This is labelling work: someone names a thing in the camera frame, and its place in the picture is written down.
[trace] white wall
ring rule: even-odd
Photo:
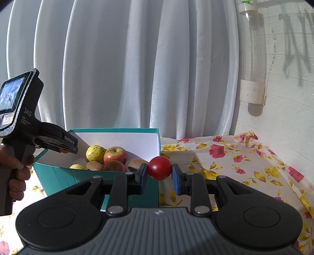
[[[314,10],[303,0],[258,0],[257,6],[266,35],[266,105],[237,100],[231,132],[255,131],[313,183]]]

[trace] black circular pad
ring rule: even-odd
[[[68,208],[54,207],[41,212],[38,221],[46,228],[63,228],[72,223],[74,212]]]
[[[297,210],[262,193],[232,196],[219,209],[216,223],[227,238],[253,249],[282,248],[302,230]]]
[[[275,226],[279,220],[279,214],[267,207],[253,207],[246,210],[243,214],[244,220],[258,228],[269,228]]]
[[[15,225],[25,245],[57,252],[77,247],[95,236],[101,215],[83,196],[56,193],[26,207]]]

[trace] white curtain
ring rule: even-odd
[[[20,29],[28,45],[10,37],[16,27],[31,31]],[[229,133],[239,59],[234,0],[15,0],[8,74],[17,49],[33,59],[19,72],[36,67],[44,82],[42,121],[66,130],[159,128],[176,139]]]

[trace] floral tablecloth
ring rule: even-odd
[[[296,169],[286,165],[253,132],[236,136],[209,136],[175,140],[161,138],[161,155],[177,163],[183,172],[194,172],[214,180],[227,175],[296,208],[303,229],[295,247],[303,254],[314,248],[314,186]],[[15,231],[17,214],[46,196],[33,171],[25,197],[13,205],[13,214],[0,217],[0,255],[16,254],[23,245]],[[217,210],[210,196],[213,210]],[[189,196],[174,193],[171,177],[159,182],[160,206],[186,206]]]

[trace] red flower print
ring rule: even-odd
[[[243,155],[233,155],[233,160],[235,163],[240,163],[243,160]]]
[[[268,151],[270,152],[271,155],[275,155],[275,153],[272,150],[268,149]]]
[[[195,138],[195,137],[182,138],[182,139],[180,139],[180,140],[178,140],[178,141],[179,141],[179,142],[188,142],[189,139],[193,139],[193,138]]]
[[[283,200],[281,199],[281,197],[274,197],[275,199],[277,199],[277,200],[279,200],[279,201],[281,201],[281,202],[283,202]]]
[[[300,251],[300,245],[299,245],[299,241],[296,240],[294,248],[296,248],[298,251]]]
[[[258,140],[257,135],[250,135],[250,137],[252,137],[252,138],[255,139],[255,140]]]
[[[222,140],[221,136],[215,136],[215,138],[213,139],[213,142],[221,142]]]
[[[309,211],[305,212],[304,215],[305,215],[306,219],[311,219],[312,218],[312,215],[310,214]]]
[[[0,242],[0,255],[9,255],[10,249],[8,243],[5,241]]]
[[[297,170],[295,170],[293,167],[289,167],[289,174],[293,179],[295,179],[297,182],[300,182],[303,180],[304,175],[300,174]]]
[[[209,154],[213,158],[223,158],[225,156],[224,147],[221,145],[213,144],[210,146]]]
[[[241,168],[238,168],[236,173],[238,173],[238,174],[245,174],[245,171],[243,169],[241,169]]]

